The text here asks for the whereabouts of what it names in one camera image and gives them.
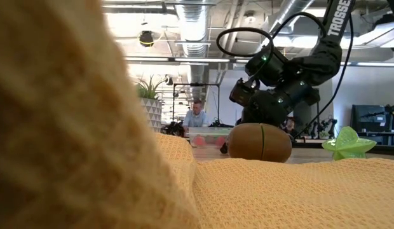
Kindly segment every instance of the clear plastic container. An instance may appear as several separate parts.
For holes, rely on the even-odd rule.
[[[190,144],[199,148],[221,148],[232,128],[190,127]]]

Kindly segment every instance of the green plastic toy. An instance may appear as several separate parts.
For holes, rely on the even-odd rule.
[[[375,141],[362,139],[351,127],[344,127],[336,139],[323,142],[324,149],[332,151],[332,159],[366,158],[365,153],[376,145]]]

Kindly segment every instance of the yellow knit blanket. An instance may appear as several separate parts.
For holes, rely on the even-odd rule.
[[[394,161],[198,163],[156,137],[104,23],[0,0],[0,228],[394,228]]]

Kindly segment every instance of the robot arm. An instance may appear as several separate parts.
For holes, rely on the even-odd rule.
[[[267,123],[278,127],[298,103],[305,101],[310,106],[320,100],[312,86],[338,73],[343,52],[341,38],[354,3],[355,0],[328,2],[322,34],[310,56],[287,60],[277,49],[272,52],[272,48],[266,46],[249,60],[245,72],[250,79],[238,80],[229,96],[231,101],[244,107],[241,123]],[[274,88],[259,90],[259,82]]]

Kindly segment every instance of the black monitor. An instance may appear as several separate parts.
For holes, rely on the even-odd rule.
[[[384,106],[352,105],[351,127],[356,132],[385,132],[387,126]]]

